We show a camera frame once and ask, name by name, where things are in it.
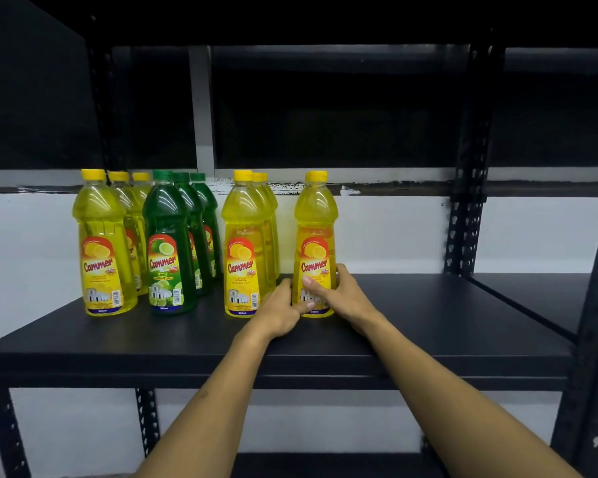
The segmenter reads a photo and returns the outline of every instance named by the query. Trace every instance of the yellow bottle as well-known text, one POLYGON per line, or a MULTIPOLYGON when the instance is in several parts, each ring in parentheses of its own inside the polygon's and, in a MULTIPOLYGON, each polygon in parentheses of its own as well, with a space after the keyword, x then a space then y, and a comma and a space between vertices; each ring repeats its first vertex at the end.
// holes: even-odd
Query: yellow bottle
POLYGON ((221 215, 224 238, 224 310, 232 317, 252 317, 270 291, 266 275, 261 197, 252 187, 252 171, 236 170, 235 185, 221 215))
POLYGON ((303 288, 302 277, 308 276, 328 289, 337 287, 335 259, 335 220, 337 204, 326 186, 327 171, 310 171, 306 186, 295 206, 298 222, 293 279, 293 303, 315 300, 316 306, 304 317, 327 317, 334 311, 303 288))
POLYGON ((153 184, 150 182, 150 175, 148 173, 133 173, 133 192, 140 206, 144 206, 144 201, 146 201, 146 197, 152 189, 153 184))
POLYGON ((111 188, 126 211, 124 227, 131 255, 133 279, 138 295, 144 295, 149 292, 149 289, 146 267, 146 224, 142 216, 142 204, 129 185, 129 174, 126 171, 109 171, 108 178, 111 180, 111 188))
POLYGON ((88 315, 127 312, 138 302, 126 242, 126 212, 106 185, 103 169, 82 169, 84 186, 73 204, 80 235, 82 295, 88 315))
POLYGON ((277 200, 272 200, 266 191, 266 188, 270 190, 265 182, 267 179, 268 175, 266 173, 252 174, 252 187, 261 198, 263 211, 266 216, 266 219, 263 221, 263 236, 268 286, 275 288, 277 286, 277 278, 279 277, 279 246, 277 244, 277 217, 275 216, 275 203, 277 200))

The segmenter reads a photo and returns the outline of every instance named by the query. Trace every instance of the person's right hand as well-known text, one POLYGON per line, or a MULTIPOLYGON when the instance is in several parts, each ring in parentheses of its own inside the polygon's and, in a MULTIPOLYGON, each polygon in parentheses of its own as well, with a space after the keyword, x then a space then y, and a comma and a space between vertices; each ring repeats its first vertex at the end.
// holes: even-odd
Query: person's right hand
POLYGON ((359 288, 359 284, 345 265, 337 265, 339 287, 326 289, 310 277, 303 277, 303 286, 313 295, 323 298, 336 313, 349 321, 360 333, 365 333, 367 324, 382 321, 385 317, 375 309, 359 288))

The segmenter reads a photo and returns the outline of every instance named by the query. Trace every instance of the hand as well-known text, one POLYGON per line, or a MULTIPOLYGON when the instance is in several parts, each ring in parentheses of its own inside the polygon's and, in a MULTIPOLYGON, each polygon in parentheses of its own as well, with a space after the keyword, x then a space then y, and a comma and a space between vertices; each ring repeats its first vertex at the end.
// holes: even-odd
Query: hand
POLYGON ((339 288, 326 289, 310 277, 303 277, 303 286, 313 295, 323 298, 336 313, 352 324, 359 333, 365 334, 367 324, 385 320, 359 288, 359 284, 343 264, 337 265, 339 288))
POLYGON ((314 302, 300 302, 290 305, 290 280, 284 279, 277 288, 266 295, 257 313, 244 327, 244 331, 254 333, 269 343, 295 328, 299 317, 314 308, 314 302))

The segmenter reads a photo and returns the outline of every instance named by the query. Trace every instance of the person's left hand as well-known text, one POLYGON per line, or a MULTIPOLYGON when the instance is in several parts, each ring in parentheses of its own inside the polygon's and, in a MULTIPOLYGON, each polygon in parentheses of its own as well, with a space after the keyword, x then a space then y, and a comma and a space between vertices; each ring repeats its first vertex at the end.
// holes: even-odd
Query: person's left hand
POLYGON ((266 295, 244 331, 253 332, 268 343, 294 329, 301 314, 308 313, 315 304, 309 301, 290 305, 290 286, 290 279, 284 279, 273 292, 266 295))

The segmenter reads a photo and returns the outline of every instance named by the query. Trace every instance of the dishwashing liquid bottle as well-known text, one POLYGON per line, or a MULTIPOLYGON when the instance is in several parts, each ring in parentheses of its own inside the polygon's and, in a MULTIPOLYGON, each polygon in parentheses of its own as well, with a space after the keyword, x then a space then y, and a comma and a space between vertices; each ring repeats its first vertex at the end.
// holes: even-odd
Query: dishwashing liquid bottle
POLYGON ((144 206, 144 201, 146 201, 150 190, 153 189, 153 184, 150 182, 150 175, 148 173, 133 173, 132 188, 140 206, 144 206))
POLYGON ((233 317, 252 317, 269 292, 266 275, 261 197, 252 187, 252 171, 235 170, 235 185, 221 215, 224 243, 224 310, 233 317))
POLYGON ((210 266, 213 278, 216 281, 222 280, 221 265, 221 240, 219 239, 219 226, 217 225, 217 200, 215 195, 206 184, 204 173, 190 173, 191 188, 193 188, 203 207, 201 217, 204 222, 208 253, 210 254, 210 266))
POLYGON ((268 287, 274 289, 277 286, 277 272, 275 270, 275 246, 276 240, 273 233, 272 218, 275 215, 275 207, 266 194, 263 184, 263 173, 252 174, 252 188, 259 196, 260 206, 263 210, 263 246, 266 254, 266 277, 268 287))
POLYGON ((210 267, 206 232, 201 218, 201 201, 195 190, 191 188, 191 178, 188 173, 175 173, 174 177, 175 187, 179 190, 188 209, 188 237, 191 242, 195 289, 198 296, 207 295, 213 290, 213 274, 210 267))
POLYGON ((277 208, 279 208, 279 203, 277 202, 275 193, 273 193, 270 186, 268 186, 268 173, 253 173, 252 178, 252 185, 261 185, 264 196, 268 198, 268 201, 272 206, 270 228, 272 232, 272 249, 275 261, 275 280, 277 280, 279 278, 279 233, 277 232, 277 208))
POLYGON ((310 171, 295 206, 298 227, 292 300, 293 304, 302 300, 316 303, 304 317, 327 317, 334 313, 325 301, 303 288, 302 283, 302 277, 308 276, 327 289, 337 287, 334 224, 339 211, 327 181, 327 171, 310 171))
POLYGON ((156 169, 153 179, 155 185, 144 203, 149 303, 158 315, 171 315, 197 305, 189 213, 173 182, 173 171, 156 169))
POLYGON ((144 217, 142 216, 142 205, 137 201, 133 188, 129 185, 129 174, 126 171, 109 171, 108 178, 111 180, 111 189, 115 192, 117 199, 124 210, 124 227, 126 238, 131 255, 131 267, 133 278, 138 295, 144 295, 147 290, 146 274, 146 234, 144 217))
POLYGON ((138 302, 126 240, 126 212, 103 169, 82 169, 84 185, 73 204, 78 222, 82 296, 88 315, 127 312, 138 302))

